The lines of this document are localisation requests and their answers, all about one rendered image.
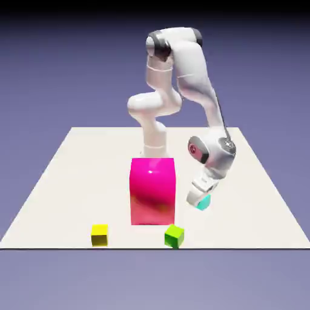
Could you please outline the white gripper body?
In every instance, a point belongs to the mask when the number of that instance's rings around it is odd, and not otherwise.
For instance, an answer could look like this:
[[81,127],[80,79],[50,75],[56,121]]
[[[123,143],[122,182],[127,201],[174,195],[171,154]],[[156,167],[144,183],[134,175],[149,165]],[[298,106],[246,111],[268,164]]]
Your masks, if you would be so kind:
[[208,195],[210,195],[219,184],[215,179],[194,179],[188,192],[186,201],[197,207],[198,204]]

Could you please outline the small yellow cube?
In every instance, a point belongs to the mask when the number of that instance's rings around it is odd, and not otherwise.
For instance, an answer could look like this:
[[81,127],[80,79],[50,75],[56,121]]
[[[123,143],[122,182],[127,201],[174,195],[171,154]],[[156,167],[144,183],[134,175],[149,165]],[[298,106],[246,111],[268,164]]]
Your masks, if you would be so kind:
[[108,225],[94,224],[91,228],[91,244],[93,247],[108,245]]

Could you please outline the small green cube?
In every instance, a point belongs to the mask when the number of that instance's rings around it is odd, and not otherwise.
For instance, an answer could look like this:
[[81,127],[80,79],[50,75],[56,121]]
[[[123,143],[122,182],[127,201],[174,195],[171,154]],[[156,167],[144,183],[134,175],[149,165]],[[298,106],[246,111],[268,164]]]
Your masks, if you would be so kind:
[[171,248],[179,248],[184,241],[184,229],[176,225],[170,225],[165,231],[165,245]]

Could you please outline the small cyan cube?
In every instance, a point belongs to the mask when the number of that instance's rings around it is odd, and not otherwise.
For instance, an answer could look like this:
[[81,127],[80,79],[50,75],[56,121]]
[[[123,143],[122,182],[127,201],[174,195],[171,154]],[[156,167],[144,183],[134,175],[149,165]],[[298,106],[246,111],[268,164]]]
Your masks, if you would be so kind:
[[196,208],[199,210],[205,210],[209,207],[210,203],[211,203],[211,195],[209,194],[198,202]]

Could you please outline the large pink box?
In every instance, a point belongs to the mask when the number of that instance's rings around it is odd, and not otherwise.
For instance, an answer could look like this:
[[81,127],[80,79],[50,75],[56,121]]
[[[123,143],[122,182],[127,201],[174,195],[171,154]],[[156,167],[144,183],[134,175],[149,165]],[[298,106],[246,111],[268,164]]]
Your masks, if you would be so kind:
[[172,157],[131,160],[132,225],[170,225],[175,221],[176,170]]

